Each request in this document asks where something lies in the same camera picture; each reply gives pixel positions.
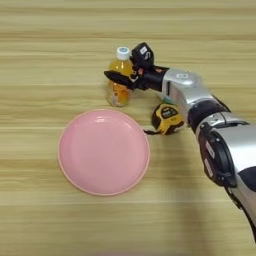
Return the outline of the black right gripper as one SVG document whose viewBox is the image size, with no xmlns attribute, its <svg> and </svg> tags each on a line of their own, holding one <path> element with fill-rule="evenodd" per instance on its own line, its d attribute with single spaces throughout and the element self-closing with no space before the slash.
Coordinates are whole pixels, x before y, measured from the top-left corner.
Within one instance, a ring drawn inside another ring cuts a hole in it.
<svg viewBox="0 0 256 256">
<path fill-rule="evenodd" d="M 140 89 L 145 91 L 152 89 L 161 91 L 163 78 L 167 71 L 168 69 L 162 66 L 153 66 L 149 69 L 134 67 L 134 81 L 117 71 L 105 71 L 104 75 L 112 82 L 126 86 L 130 90 Z"/>
</svg>

